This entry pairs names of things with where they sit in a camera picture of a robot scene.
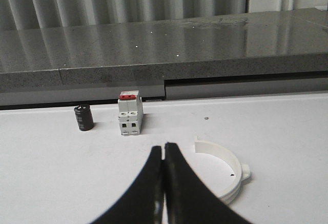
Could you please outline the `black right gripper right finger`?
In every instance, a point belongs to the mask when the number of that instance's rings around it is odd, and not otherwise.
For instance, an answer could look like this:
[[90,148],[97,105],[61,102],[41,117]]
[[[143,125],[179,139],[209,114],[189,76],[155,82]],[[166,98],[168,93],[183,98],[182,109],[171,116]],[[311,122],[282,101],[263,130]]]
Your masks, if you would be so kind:
[[207,188],[176,143],[165,144],[164,163],[169,223],[249,223]]

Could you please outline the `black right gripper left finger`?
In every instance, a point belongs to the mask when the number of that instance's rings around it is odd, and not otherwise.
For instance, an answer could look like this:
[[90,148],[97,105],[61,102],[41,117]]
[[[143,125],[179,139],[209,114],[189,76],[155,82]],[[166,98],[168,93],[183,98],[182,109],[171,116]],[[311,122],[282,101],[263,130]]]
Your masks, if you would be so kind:
[[162,223],[163,201],[162,149],[154,146],[133,183],[93,223]]

